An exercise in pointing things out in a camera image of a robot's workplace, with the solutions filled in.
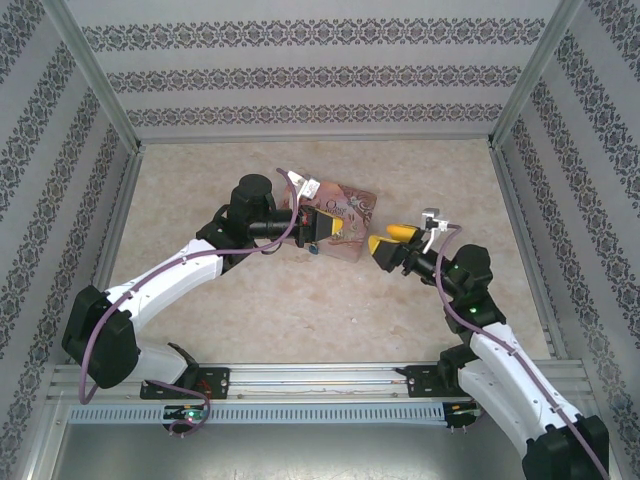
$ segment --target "marble floor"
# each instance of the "marble floor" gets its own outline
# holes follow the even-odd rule
[[[184,246],[229,201],[238,180],[276,167],[374,192],[370,233],[417,224],[439,207],[465,243],[492,257],[490,290],[521,344],[548,358],[520,254],[482,140],[153,145],[146,149],[112,285]],[[283,246],[253,255],[161,312],[141,337],[180,344],[200,362],[391,362],[437,360],[460,340],[434,288],[383,272],[365,251],[356,264]]]

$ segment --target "book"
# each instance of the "book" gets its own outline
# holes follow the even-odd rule
[[[285,189],[284,198],[284,208],[290,208],[289,187]],[[352,263],[357,262],[367,238],[376,201],[377,196],[371,192],[325,181],[320,182],[313,199],[301,198],[301,205],[311,205],[340,217],[344,222],[338,233],[318,242],[318,253]]]

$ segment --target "purple cable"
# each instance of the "purple cable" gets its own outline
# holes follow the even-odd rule
[[[464,427],[460,427],[460,428],[454,428],[454,430],[464,430],[464,433],[467,433],[469,430],[473,430],[476,425],[478,425],[478,423],[480,423],[480,420],[482,420],[483,418],[485,418],[487,416],[487,412],[485,410],[481,410],[480,411],[480,415],[478,415],[476,417],[476,419],[473,421],[473,423],[471,425],[466,425]]]
[[[276,168],[276,172],[278,172],[280,175],[282,175],[284,177],[284,179],[287,182],[287,185],[289,186],[289,191],[290,192],[295,192],[296,191],[296,187],[293,184],[293,182],[291,181],[291,179],[289,178],[289,176],[287,175],[287,172],[285,172],[284,170],[282,170],[281,168]],[[86,393],[86,385],[87,385],[87,374],[89,372],[89,360],[91,359],[91,353],[93,352],[93,347],[95,346],[96,340],[98,339],[98,335],[100,335],[100,331],[102,330],[102,328],[104,327],[105,323],[107,323],[107,321],[109,320],[109,318],[111,317],[111,315],[113,315],[113,313],[118,309],[118,307],[120,307],[120,305],[122,305],[122,303],[133,297],[133,293],[139,291],[143,286],[145,286],[147,283],[149,283],[151,280],[153,280],[155,277],[157,277],[158,275],[160,275],[163,272],[166,272],[167,270],[175,267],[176,265],[180,265],[182,263],[184,263],[187,260],[191,260],[193,258],[199,258],[199,257],[207,257],[210,255],[248,255],[250,253],[257,253],[257,252],[262,252],[264,250],[269,250],[270,248],[275,247],[276,245],[282,243],[291,233],[291,230],[293,230],[293,227],[296,224],[296,217],[297,217],[297,212],[298,212],[298,198],[296,197],[295,194],[291,195],[293,197],[293,200],[291,202],[291,220],[289,221],[289,225],[287,226],[287,229],[284,231],[284,233],[282,235],[280,235],[276,240],[274,240],[271,243],[268,243],[267,245],[263,245],[262,247],[254,247],[254,248],[240,248],[240,249],[227,249],[227,250],[215,250],[215,249],[211,249],[211,250],[205,250],[202,252],[197,252],[197,253],[191,253],[189,255],[185,255],[184,257],[180,257],[177,258],[175,260],[173,260],[172,262],[167,263],[166,265],[163,265],[162,267],[152,271],[151,273],[149,273],[149,275],[147,275],[146,277],[144,277],[142,280],[140,280],[138,283],[136,283],[133,287],[131,287],[129,290],[127,290],[125,293],[122,294],[122,296],[116,300],[113,305],[111,305],[107,311],[104,312],[104,314],[102,314],[102,317],[100,317],[100,320],[98,320],[98,323],[96,324],[96,326],[94,327],[93,331],[91,332],[91,336],[89,337],[89,341],[87,342],[87,348],[84,351],[84,356],[82,357],[82,368],[80,369],[80,381],[78,384],[78,399],[80,400],[80,403],[82,405],[87,405],[91,399],[93,398],[93,396],[95,395],[96,391],[98,390],[98,385],[94,385],[93,388],[91,389],[91,391],[89,392],[89,394],[87,395]],[[200,423],[198,423],[196,426],[193,427],[192,430],[190,430],[190,432],[192,433],[194,430],[197,430],[200,428],[200,426],[202,424],[204,424],[207,421],[207,418],[209,416],[209,411],[210,411],[210,405],[209,405],[209,399],[206,398],[206,396],[200,394],[199,392],[196,392],[194,390],[187,390],[184,388],[180,388],[180,387],[176,387],[174,385],[169,385],[167,383],[164,382],[159,382],[159,381],[155,381],[155,380],[148,380],[151,383],[154,383],[156,385],[160,385],[164,388],[168,388],[171,390],[175,390],[177,392],[181,392],[181,393],[187,393],[189,395],[194,395],[196,397],[200,397],[200,398],[204,398],[205,400],[205,404],[207,405],[207,415],[203,416],[203,420],[200,421]],[[188,424],[191,425],[190,423],[185,422],[184,420],[182,421],[183,424]],[[180,421],[176,421],[174,423],[171,424],[170,427],[170,431],[171,433],[173,433],[173,426],[177,425],[178,423],[180,423]]]
[[[531,378],[533,383],[536,385],[536,387],[538,387],[538,390],[540,390],[542,395],[544,395],[547,402],[549,402],[549,404],[554,409],[554,411],[558,414],[560,418],[562,418],[562,421],[567,425],[569,430],[571,430],[571,433],[573,433],[573,435],[576,437],[576,440],[578,440],[580,445],[582,445],[582,448],[584,448],[584,451],[587,452],[587,455],[589,456],[591,461],[594,463],[594,465],[598,469],[598,472],[600,473],[602,478],[605,480],[608,480],[609,474],[607,473],[607,470],[602,465],[602,462],[600,462],[600,459],[598,458],[598,456],[595,454],[591,446],[584,439],[582,434],[580,434],[580,432],[578,431],[576,426],[573,424],[573,422],[569,419],[567,414],[564,413],[560,405],[555,401],[555,399],[553,398],[553,395],[549,393],[549,391],[545,388],[542,382],[538,379],[538,376],[533,371],[533,369],[529,366],[529,364],[525,361],[525,359],[518,353],[518,351],[508,343],[504,342],[500,338],[493,335],[492,333],[486,332],[481,328],[473,325],[472,323],[467,322],[464,318],[462,318],[460,315],[458,315],[455,312],[455,310],[451,307],[451,305],[449,305],[449,302],[447,301],[447,294],[445,293],[444,287],[442,286],[442,261],[444,260],[445,251],[447,250],[447,248],[449,247],[453,239],[462,232],[462,227],[460,225],[449,224],[449,228],[452,228],[455,231],[451,233],[442,244],[442,247],[438,252],[438,259],[436,260],[436,288],[438,289],[438,295],[440,296],[440,300],[442,300],[444,309],[451,316],[451,318],[453,318],[460,325],[471,330],[474,333],[477,333],[478,335],[484,335],[485,337],[488,337],[490,340],[494,341],[495,343],[500,345],[502,348],[504,348],[509,353],[509,355],[512,355],[513,357],[515,357],[515,359],[522,366],[522,368],[527,373],[527,375],[529,375],[529,377]]]
[[[184,438],[188,435],[193,435],[194,433],[196,433],[198,430],[200,430],[200,428],[202,428],[202,426],[207,423],[207,419],[209,418],[209,414],[211,413],[211,402],[209,401],[209,398],[200,393],[200,392],[196,392],[195,390],[188,390],[186,388],[181,388],[181,387],[176,387],[175,385],[171,385],[170,383],[164,383],[164,382],[160,382],[158,380],[147,380],[149,383],[153,383],[154,385],[158,385],[159,387],[162,388],[167,388],[169,390],[175,390],[176,392],[180,392],[180,393],[186,393],[187,395],[194,395],[198,398],[201,398],[202,400],[204,400],[204,406],[206,407],[203,415],[202,415],[202,419],[196,423],[195,425],[191,422],[189,422],[188,420],[176,420],[175,422],[173,422],[171,425],[169,425],[169,434],[173,435],[174,432],[173,429],[177,426],[177,425],[187,425],[188,427],[191,427],[190,430],[187,430],[186,432],[180,433],[180,438]]]

